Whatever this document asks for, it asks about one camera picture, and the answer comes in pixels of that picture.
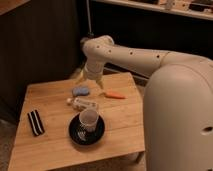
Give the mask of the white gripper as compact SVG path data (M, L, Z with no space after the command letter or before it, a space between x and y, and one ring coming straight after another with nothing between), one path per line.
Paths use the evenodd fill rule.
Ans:
M86 63L83 73L80 73L76 78L76 84L82 83L85 79L96 80L96 83L101 89L104 89L102 82L103 66L100 64Z

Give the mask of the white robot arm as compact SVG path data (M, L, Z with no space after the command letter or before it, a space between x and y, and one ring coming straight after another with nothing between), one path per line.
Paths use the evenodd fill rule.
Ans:
M83 38L84 80L102 83L111 63L148 78L143 96L147 171L213 171L213 60Z

